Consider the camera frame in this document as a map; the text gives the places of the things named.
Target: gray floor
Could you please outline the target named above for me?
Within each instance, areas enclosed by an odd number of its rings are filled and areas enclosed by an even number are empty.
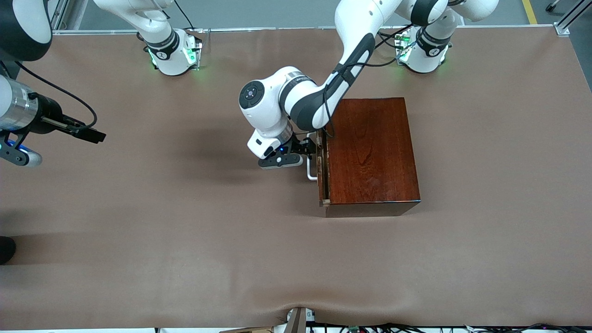
[[[339,0],[178,0],[196,28],[317,28],[334,26],[334,13]],[[175,6],[166,10],[174,27],[186,27],[187,21]],[[404,25],[408,21],[393,15],[386,25]],[[467,24],[515,25],[528,24],[522,0],[501,0],[496,12],[487,19]],[[94,1],[86,6],[81,30],[129,29],[122,19],[99,9]]]
[[[548,13],[545,8],[551,1],[533,0],[531,2],[539,24],[559,21],[561,16],[575,4],[575,0],[561,0],[553,12]],[[574,21],[570,26],[570,33],[571,44],[578,55],[588,85],[592,89],[592,9],[589,8]]]

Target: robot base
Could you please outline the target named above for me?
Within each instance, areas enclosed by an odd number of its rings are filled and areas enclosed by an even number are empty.
[[[174,30],[179,36],[179,47],[170,55],[168,60],[159,59],[149,50],[150,57],[152,57],[152,64],[163,74],[170,76],[181,75],[190,69],[199,69],[202,48],[201,40],[186,33],[185,30]]]
[[[405,33],[403,38],[397,40],[396,45],[402,47],[403,49],[405,49],[408,45],[411,45],[415,41],[415,36],[418,29],[418,27],[411,28],[408,33]],[[438,66],[440,66],[440,64],[444,62],[448,48],[449,46],[446,46],[446,48],[436,56],[427,56],[426,52],[419,48],[417,44],[415,44],[411,49],[404,51],[405,53],[399,58],[398,64],[405,65],[415,73],[425,74],[433,72]],[[401,52],[401,50],[397,50],[397,55],[399,55]]]

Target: yellow floor line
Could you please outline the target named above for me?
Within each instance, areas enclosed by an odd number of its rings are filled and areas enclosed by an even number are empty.
[[[528,23],[538,24],[538,22],[536,22],[535,12],[532,10],[530,0],[522,0],[522,5],[524,5],[524,10],[526,11],[526,16],[528,17]]]

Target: wood grain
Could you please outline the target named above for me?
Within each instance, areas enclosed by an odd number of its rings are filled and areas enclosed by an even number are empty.
[[[331,204],[420,200],[403,98],[343,100],[333,125],[335,136],[327,139]]]

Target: metal frame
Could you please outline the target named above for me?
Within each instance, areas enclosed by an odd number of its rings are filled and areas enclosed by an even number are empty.
[[[528,25],[459,25],[458,28],[540,28],[540,27],[553,27],[553,24],[528,24]],[[403,28],[403,25],[385,25],[380,29],[398,29]],[[196,33],[238,33],[238,32],[251,32],[260,30],[293,30],[293,29],[335,29],[335,27],[322,26],[318,28],[276,28],[276,27],[262,27],[262,28],[218,28],[218,29],[186,29],[188,31],[194,31]],[[55,30],[54,35],[57,36],[95,36],[95,35],[135,35],[138,31],[133,29],[119,29],[119,30]]]
[[[582,15],[588,7],[592,5],[592,0],[578,0],[573,7],[568,10],[565,15],[561,17],[559,22],[555,22],[555,30],[559,36],[569,36],[570,31],[568,27]]]
[[[52,30],[58,30],[60,25],[62,25],[62,21],[64,20],[64,14],[66,13],[66,9],[70,3],[70,0],[57,0],[56,9],[53,13],[49,13],[51,17],[51,26]]]

